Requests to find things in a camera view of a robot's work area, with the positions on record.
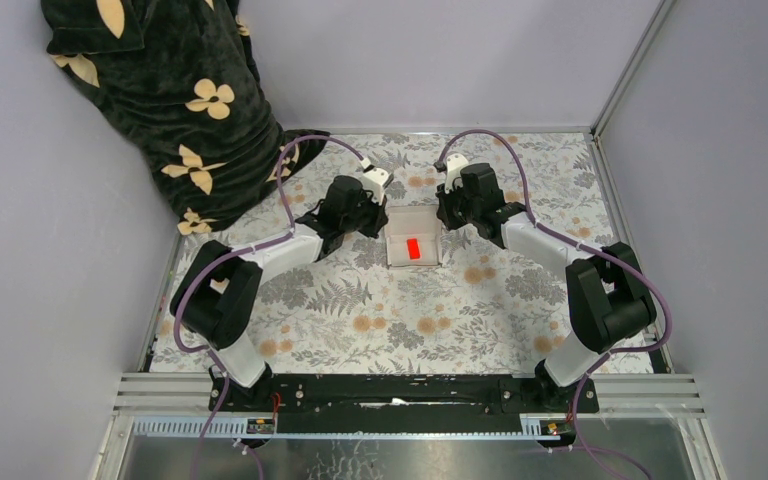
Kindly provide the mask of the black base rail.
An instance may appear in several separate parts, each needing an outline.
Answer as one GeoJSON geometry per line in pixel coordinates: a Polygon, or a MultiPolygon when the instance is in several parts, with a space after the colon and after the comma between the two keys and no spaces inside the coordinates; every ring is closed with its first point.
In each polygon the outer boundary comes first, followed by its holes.
{"type": "Polygon", "coordinates": [[[221,412],[314,412],[327,407],[467,406],[485,414],[596,413],[593,382],[559,387],[545,376],[268,374],[252,387],[211,377],[210,409],[221,412]]]}

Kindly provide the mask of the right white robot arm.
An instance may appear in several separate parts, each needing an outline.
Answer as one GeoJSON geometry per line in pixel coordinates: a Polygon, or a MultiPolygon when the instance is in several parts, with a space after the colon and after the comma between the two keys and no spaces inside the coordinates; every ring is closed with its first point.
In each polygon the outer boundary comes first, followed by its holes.
{"type": "Polygon", "coordinates": [[[453,154],[435,169],[437,216],[449,230],[466,225],[497,247],[523,255],[563,278],[572,331],[535,369],[535,402],[557,412],[573,398],[572,384],[596,367],[617,343],[645,330],[656,308],[633,250],[624,243],[595,249],[575,242],[508,202],[495,171],[453,154]]]}

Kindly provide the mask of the black floral plush blanket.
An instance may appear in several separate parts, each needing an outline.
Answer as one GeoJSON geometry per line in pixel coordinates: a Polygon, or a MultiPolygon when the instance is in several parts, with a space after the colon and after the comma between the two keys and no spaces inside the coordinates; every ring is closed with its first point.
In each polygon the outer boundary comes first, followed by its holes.
{"type": "Polygon", "coordinates": [[[141,152],[182,235],[225,230],[313,162],[327,135],[287,130],[235,1],[41,3],[47,52],[141,152]]]}

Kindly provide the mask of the red rectangular block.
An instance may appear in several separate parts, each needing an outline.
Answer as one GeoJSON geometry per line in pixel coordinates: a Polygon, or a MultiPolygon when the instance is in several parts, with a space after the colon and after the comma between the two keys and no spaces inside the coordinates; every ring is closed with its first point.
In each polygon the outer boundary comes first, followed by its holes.
{"type": "Polygon", "coordinates": [[[406,241],[406,247],[410,260],[419,260],[422,258],[419,240],[416,238],[409,238],[406,241]]]}

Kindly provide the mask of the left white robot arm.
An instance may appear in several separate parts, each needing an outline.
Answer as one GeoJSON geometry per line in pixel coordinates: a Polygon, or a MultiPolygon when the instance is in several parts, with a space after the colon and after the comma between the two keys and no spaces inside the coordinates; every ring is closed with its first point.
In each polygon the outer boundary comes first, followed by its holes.
{"type": "Polygon", "coordinates": [[[262,284],[291,269],[325,259],[349,233],[378,236],[387,223],[386,189],[393,176],[374,167],[360,178],[339,175],[311,211],[289,232],[245,247],[205,243],[170,302],[173,333],[199,335],[224,376],[234,382],[232,398],[248,411],[269,401],[262,378],[268,365],[247,329],[262,284]]]}

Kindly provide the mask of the white cardboard paper box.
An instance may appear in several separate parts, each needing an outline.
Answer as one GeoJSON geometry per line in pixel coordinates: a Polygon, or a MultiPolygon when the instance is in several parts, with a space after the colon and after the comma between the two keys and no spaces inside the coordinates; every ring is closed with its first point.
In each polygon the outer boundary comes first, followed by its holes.
{"type": "Polygon", "coordinates": [[[390,269],[442,265],[442,223],[431,205],[394,206],[386,210],[387,266],[390,269]]]}

